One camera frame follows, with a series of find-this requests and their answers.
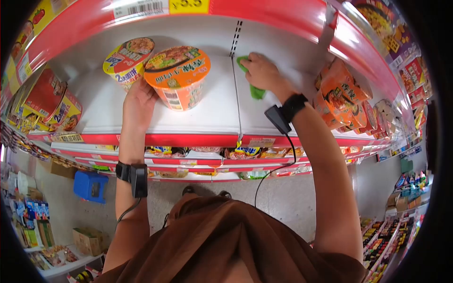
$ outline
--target price tag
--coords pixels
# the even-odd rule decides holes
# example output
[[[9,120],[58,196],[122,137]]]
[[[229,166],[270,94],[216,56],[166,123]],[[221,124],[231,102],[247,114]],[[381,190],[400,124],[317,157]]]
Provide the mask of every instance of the price tag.
[[[80,134],[62,134],[57,136],[58,140],[64,143],[83,143]]]
[[[249,147],[271,148],[275,143],[273,138],[253,138],[250,139]]]
[[[209,0],[169,0],[170,14],[208,14]]]
[[[18,73],[21,83],[24,83],[28,79],[28,77],[31,76],[31,74],[33,73],[30,68],[28,52],[24,55],[22,61],[20,62]]]
[[[179,161],[179,164],[181,164],[181,165],[195,166],[195,165],[197,165],[197,161],[196,161],[196,160],[190,160],[190,159],[181,159],[181,160]]]
[[[127,4],[124,4],[124,0],[116,0],[112,5],[115,19],[130,15],[153,16],[169,14],[168,0],[136,0],[127,1]]]

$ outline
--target blue stool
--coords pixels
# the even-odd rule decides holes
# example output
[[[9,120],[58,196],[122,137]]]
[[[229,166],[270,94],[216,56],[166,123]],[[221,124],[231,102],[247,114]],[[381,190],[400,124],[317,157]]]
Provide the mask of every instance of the blue stool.
[[[104,185],[109,178],[96,172],[77,171],[74,177],[74,193],[87,201],[105,204]]]

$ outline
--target wrist-mounted device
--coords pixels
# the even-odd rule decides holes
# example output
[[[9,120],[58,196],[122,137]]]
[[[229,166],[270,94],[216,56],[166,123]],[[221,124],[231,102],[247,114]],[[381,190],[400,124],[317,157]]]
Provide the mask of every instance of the wrist-mounted device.
[[[305,102],[308,102],[308,99],[303,94],[293,94],[282,107],[274,105],[264,114],[282,134],[287,134],[291,131],[289,124],[296,113],[305,108]]]
[[[118,161],[116,177],[131,184],[133,197],[148,196],[148,167],[146,164],[128,165]]]

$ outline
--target green cloth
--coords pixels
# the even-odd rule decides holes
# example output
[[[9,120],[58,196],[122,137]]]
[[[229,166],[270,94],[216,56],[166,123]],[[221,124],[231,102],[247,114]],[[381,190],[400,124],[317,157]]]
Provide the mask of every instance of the green cloth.
[[[249,70],[248,70],[246,67],[244,67],[244,66],[240,63],[240,61],[241,61],[242,59],[248,60],[249,57],[248,57],[248,56],[241,56],[241,57],[238,57],[238,58],[236,59],[236,62],[237,62],[237,64],[239,65],[239,67],[240,67],[244,72],[247,73]],[[265,91],[264,89],[256,88],[256,87],[254,87],[253,85],[250,85],[250,94],[251,94],[252,97],[255,98],[255,99],[263,99],[264,93],[265,93],[265,92],[266,92],[266,91]]]

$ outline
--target floor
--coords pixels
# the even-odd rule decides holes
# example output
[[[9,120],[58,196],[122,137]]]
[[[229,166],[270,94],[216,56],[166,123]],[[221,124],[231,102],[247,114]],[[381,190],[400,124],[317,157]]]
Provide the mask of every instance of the floor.
[[[55,242],[73,243],[72,228],[90,226],[110,236],[115,232],[116,179],[111,177],[106,187],[106,204],[83,201],[72,192],[73,180],[50,174],[35,158],[18,152],[11,156],[14,166],[34,176],[37,187],[45,195],[50,210],[50,222]],[[360,165],[349,166],[354,191],[362,216],[383,218],[385,205],[400,176],[400,159],[391,158],[376,163],[374,157]],[[200,195],[230,192],[234,199],[252,204],[259,181],[193,184]],[[151,230],[159,230],[165,215],[178,201],[186,183],[149,182],[148,216]],[[315,191],[312,175],[264,180],[257,196],[257,207],[280,220],[306,241],[314,239],[316,231]]]

